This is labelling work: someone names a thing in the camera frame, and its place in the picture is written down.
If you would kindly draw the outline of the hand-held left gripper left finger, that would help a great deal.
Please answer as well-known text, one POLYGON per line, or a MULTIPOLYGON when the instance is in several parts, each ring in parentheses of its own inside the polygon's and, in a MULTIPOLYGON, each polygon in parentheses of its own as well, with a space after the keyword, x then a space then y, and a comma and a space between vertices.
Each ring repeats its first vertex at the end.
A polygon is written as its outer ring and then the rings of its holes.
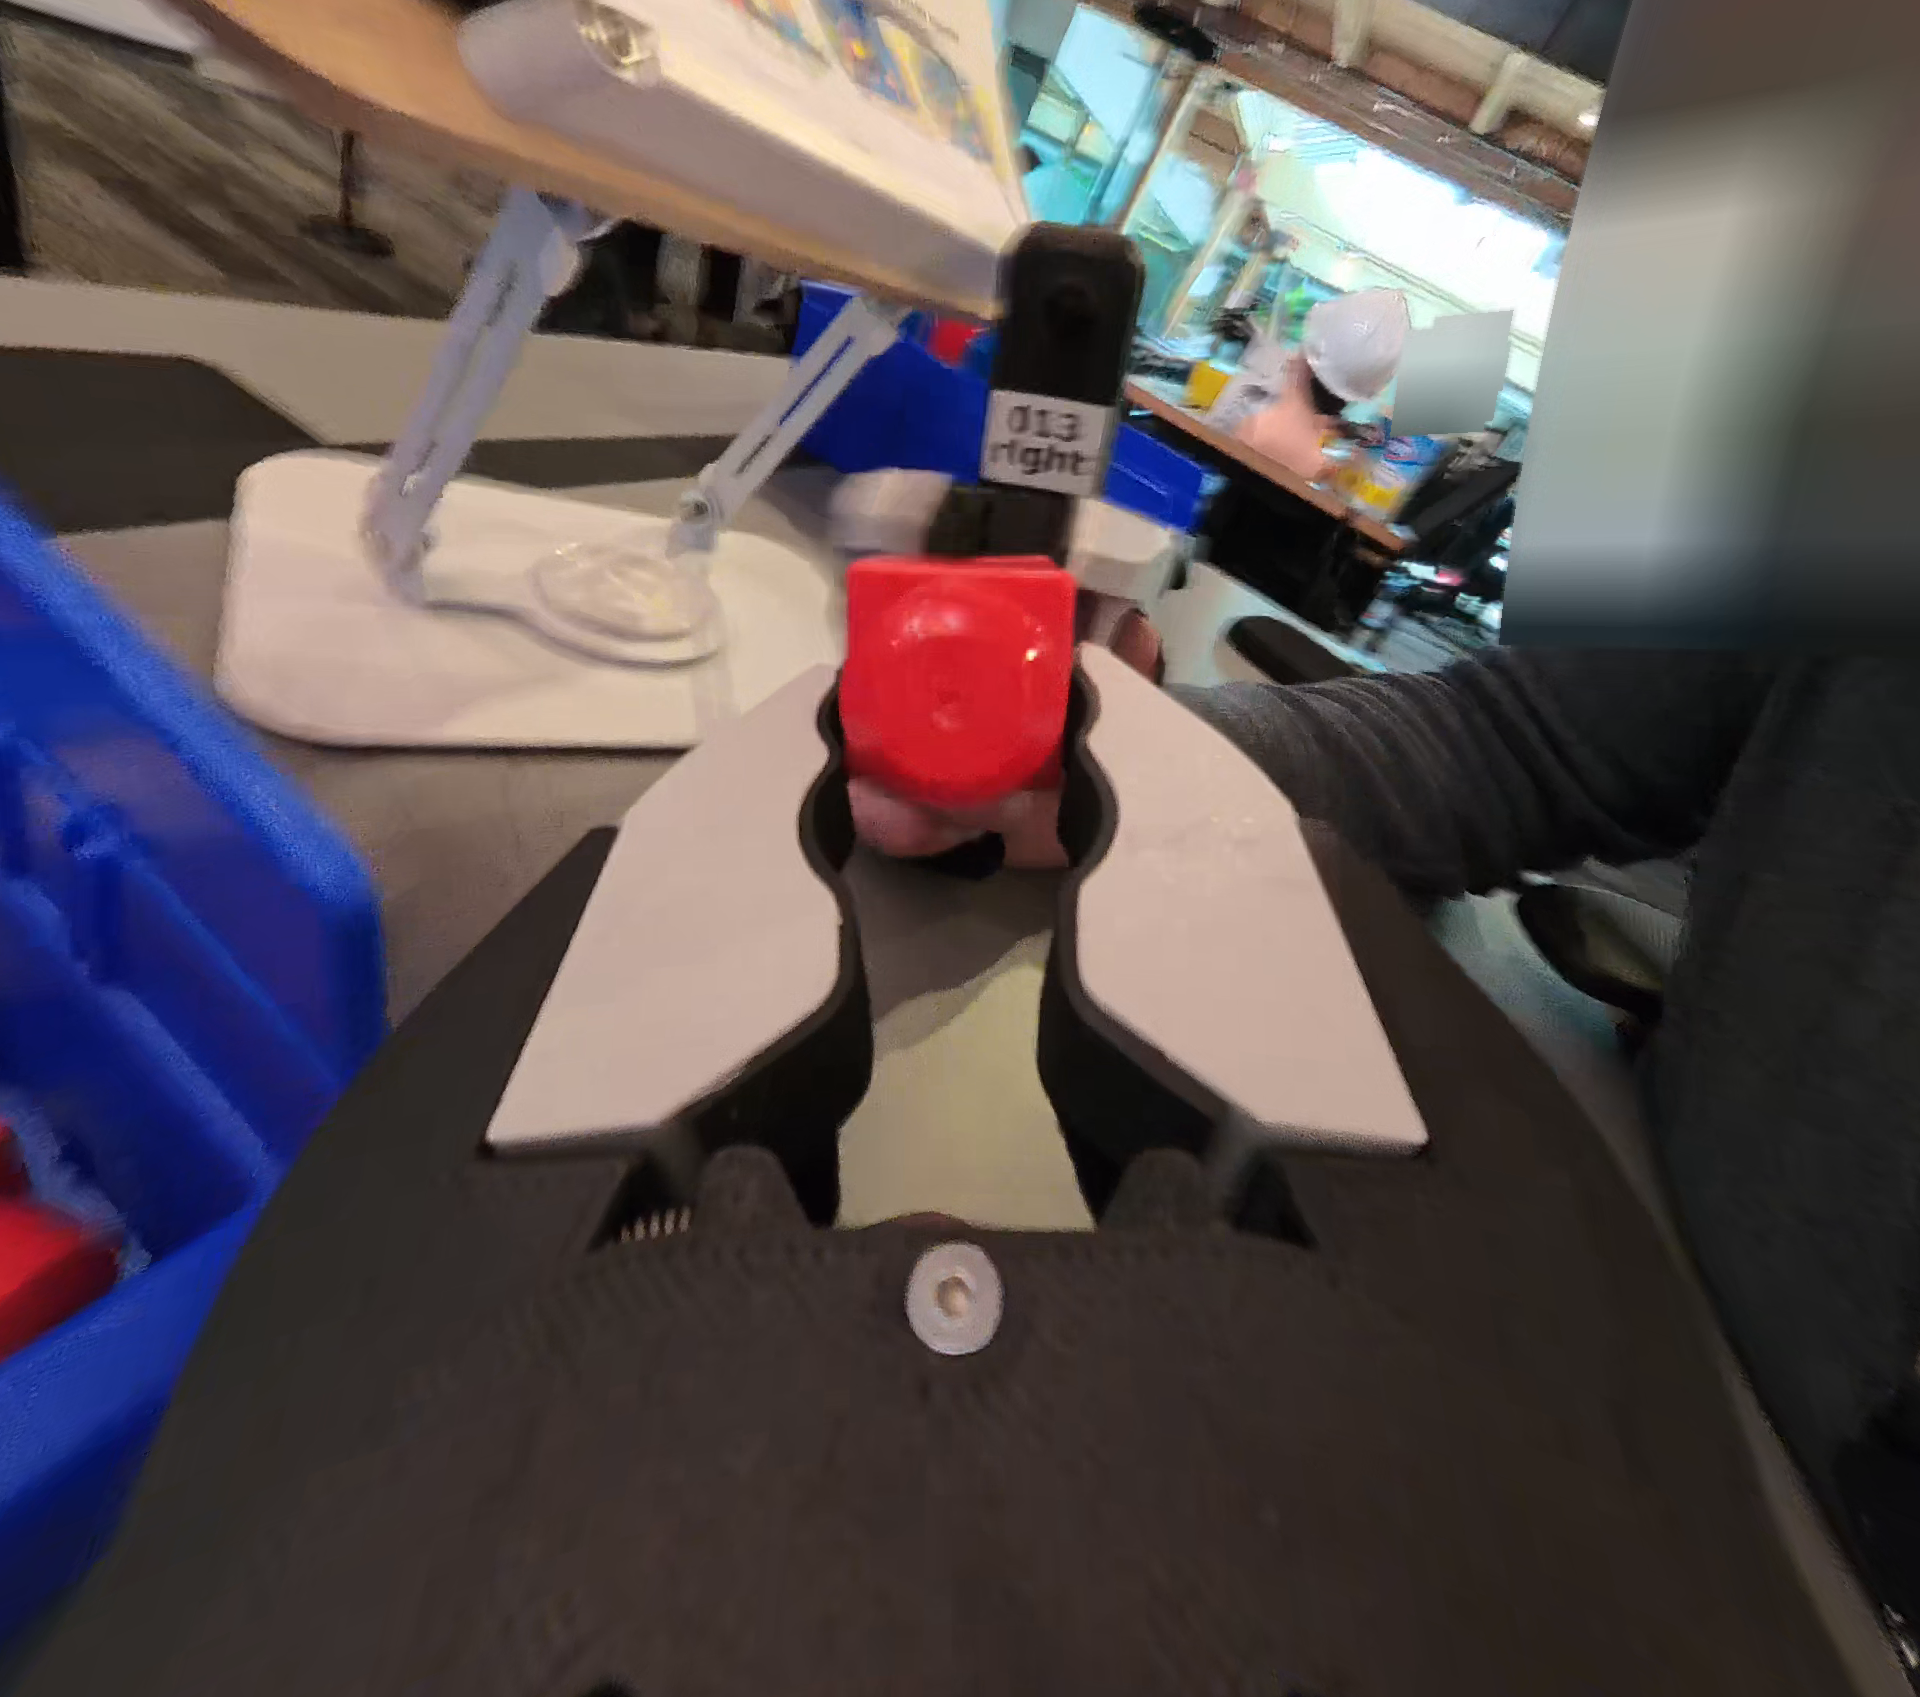
POLYGON ((837 1225, 873 1013, 833 689, 833 668, 802 668, 620 818, 486 1124, 491 1156, 623 1156, 690 1204, 709 1156, 752 1147, 811 1225, 837 1225))

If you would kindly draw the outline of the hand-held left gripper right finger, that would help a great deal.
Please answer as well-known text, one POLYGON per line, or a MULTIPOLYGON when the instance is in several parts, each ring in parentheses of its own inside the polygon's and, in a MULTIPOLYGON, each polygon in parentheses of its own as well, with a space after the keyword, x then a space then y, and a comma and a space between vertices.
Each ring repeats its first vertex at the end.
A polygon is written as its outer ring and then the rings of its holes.
POLYGON ((1187 1156, 1295 1230, 1283 1156, 1408 1159, 1428 1128, 1288 797, 1100 645, 1074 654, 1038 1080, 1087 1213, 1187 1156))

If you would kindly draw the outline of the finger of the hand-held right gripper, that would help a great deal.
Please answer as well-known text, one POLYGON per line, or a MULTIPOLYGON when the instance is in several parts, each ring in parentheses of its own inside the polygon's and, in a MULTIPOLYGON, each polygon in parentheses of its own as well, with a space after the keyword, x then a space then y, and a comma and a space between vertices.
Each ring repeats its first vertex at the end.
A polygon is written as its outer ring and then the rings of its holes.
POLYGON ((1150 615, 1185 583, 1193 536, 1134 508, 1074 508, 1069 575, 1080 592, 1150 615))
POLYGON ((828 544, 842 558, 916 558, 952 481, 938 469, 877 468, 842 476, 828 492, 828 544))

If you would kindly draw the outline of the blue plastic bin with tag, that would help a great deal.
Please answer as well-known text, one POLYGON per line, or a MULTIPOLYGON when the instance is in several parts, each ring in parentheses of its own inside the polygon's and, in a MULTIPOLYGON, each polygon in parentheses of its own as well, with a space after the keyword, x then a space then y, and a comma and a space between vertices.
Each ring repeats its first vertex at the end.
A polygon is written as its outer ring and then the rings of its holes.
POLYGON ((4 1642, 103 1553, 227 1269, 384 1026, 362 860, 4 507, 4 1115, 125 1249, 4 1358, 4 1642))

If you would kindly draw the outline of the pile of toy blocks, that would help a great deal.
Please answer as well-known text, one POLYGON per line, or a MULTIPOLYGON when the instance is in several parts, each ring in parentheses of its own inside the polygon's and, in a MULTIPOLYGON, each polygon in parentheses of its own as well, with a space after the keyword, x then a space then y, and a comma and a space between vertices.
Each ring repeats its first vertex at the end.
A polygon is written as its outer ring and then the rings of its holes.
POLYGON ((103 1300, 118 1253, 112 1225, 36 1194, 21 1136, 3 1121, 3 1358, 103 1300))

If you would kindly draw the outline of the person's right forearm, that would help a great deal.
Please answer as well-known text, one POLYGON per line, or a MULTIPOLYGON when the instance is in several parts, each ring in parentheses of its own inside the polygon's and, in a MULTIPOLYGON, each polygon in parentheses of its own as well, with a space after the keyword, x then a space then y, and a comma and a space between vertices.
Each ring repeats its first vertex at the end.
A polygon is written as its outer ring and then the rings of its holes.
POLYGON ((1408 677, 1176 685, 1403 891, 1487 894, 1704 833, 1781 663, 1756 654, 1491 650, 1408 677))

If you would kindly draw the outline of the grey desk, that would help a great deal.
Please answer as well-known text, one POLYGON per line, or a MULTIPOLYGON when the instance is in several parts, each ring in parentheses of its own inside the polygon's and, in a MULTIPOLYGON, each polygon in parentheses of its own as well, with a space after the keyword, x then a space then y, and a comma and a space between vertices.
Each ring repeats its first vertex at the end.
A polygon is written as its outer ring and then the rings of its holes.
MULTIPOLYGON (((4 352, 190 358, 240 389, 231 411, 274 411, 288 446, 384 446, 407 415, 442 328, 266 301, 4 275, 4 352)), ((615 341, 527 341, 483 441, 547 446, 562 488, 662 513, 680 482, 782 376, 752 354, 615 341)), ((212 429, 154 374, 83 366, 48 402, 4 381, 4 481, 41 476, 75 446, 85 508, 26 507, 69 539, 134 619, 205 674, 222 602, 235 469, 208 519, 160 519, 163 472, 212 460, 212 429)), ((386 935, 386 993, 403 1018, 566 853, 627 811, 653 753, 371 753, 266 743, 371 868, 386 935)), ((866 1225, 943 1212, 998 1230, 1085 1230, 1036 1080, 1036 1006, 1051 886, 1001 873, 959 886, 858 854, 849 886, 876 1009, 876 1075, 842 1136, 842 1217, 866 1225)), ((1609 1014, 1535 959, 1510 899, 1464 899, 1434 916, 1437 942, 1518 1028, 1647 1205, 1662 1204, 1609 1014)))

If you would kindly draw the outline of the person's right hand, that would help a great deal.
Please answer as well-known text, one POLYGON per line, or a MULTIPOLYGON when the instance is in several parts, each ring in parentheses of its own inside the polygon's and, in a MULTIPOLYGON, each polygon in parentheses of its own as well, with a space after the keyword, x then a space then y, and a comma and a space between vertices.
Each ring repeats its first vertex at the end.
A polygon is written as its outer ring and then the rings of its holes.
MULTIPOLYGON (((1163 640, 1144 609, 1093 597, 1093 642, 1146 677, 1163 678, 1163 640)), ((959 848, 998 840, 1001 868, 1058 871, 1066 850, 1058 840, 1058 788, 1022 788, 1007 797, 939 809, 915 804, 849 775, 849 817, 854 840, 895 860, 933 860, 959 848)))

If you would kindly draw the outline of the plain blue plastic bin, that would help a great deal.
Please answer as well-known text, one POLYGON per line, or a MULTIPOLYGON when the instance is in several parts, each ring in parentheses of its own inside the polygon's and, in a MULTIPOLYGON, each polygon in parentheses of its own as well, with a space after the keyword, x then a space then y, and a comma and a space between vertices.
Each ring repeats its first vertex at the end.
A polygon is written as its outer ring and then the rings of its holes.
MULTIPOLYGON (((910 314, 888 352, 871 362, 811 427, 802 446, 842 476, 877 468, 938 469, 969 482, 978 469, 990 414, 994 337, 946 366, 919 345, 929 313, 910 314)), ((1198 531, 1225 476, 1206 469, 1132 424, 1115 429, 1100 499, 1177 531, 1198 531)))

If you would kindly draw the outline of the long wooden table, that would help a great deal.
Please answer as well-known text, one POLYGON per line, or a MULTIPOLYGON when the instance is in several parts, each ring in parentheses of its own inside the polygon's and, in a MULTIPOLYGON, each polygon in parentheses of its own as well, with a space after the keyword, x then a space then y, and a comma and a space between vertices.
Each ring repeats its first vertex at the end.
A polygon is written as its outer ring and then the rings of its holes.
POLYGON ((1247 445, 1240 445, 1235 436, 1222 434, 1216 429, 1209 429, 1198 414, 1187 411, 1187 405, 1180 405, 1169 397, 1165 397, 1154 384, 1150 384, 1142 376, 1127 376, 1123 379, 1123 405, 1128 414, 1144 414, 1150 420, 1165 427, 1176 436, 1176 446, 1187 446, 1193 452, 1206 452, 1215 460, 1222 460, 1229 465, 1229 469, 1253 477, 1256 482, 1279 490, 1296 504, 1317 512, 1321 517, 1331 519, 1336 526, 1344 526, 1345 531, 1353 531, 1359 539, 1370 541, 1374 550, 1384 553, 1386 558, 1405 558, 1414 550, 1414 531, 1399 530, 1398 525, 1390 525, 1384 519, 1377 519, 1367 513, 1364 508, 1357 508, 1345 504, 1336 488, 1324 482, 1311 482, 1309 477, 1283 468, 1280 463, 1256 452, 1247 445))

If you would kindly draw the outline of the wooden book stand white base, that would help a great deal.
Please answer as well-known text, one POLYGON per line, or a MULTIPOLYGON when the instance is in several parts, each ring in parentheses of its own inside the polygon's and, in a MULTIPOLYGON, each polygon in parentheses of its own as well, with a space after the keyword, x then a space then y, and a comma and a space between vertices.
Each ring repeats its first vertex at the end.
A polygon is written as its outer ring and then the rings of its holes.
POLYGON ((557 0, 478 17, 445 0, 171 3, 331 126, 504 188, 384 456, 291 452, 240 477, 218 694, 309 743, 685 749, 832 665, 826 583, 734 519, 912 309, 994 314, 1025 207, 1001 243, 938 224, 644 89, 557 0), (665 519, 461 476, 540 308, 612 221, 849 287, 665 519))

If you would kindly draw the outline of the person's torso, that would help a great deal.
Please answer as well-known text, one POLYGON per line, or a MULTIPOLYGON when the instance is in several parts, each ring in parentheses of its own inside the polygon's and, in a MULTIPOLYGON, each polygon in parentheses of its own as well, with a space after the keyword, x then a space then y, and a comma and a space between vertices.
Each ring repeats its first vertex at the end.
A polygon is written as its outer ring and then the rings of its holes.
POLYGON ((1718 1323, 1915 1608, 1915 659, 1669 654, 1700 797, 1647 1102, 1718 1323))

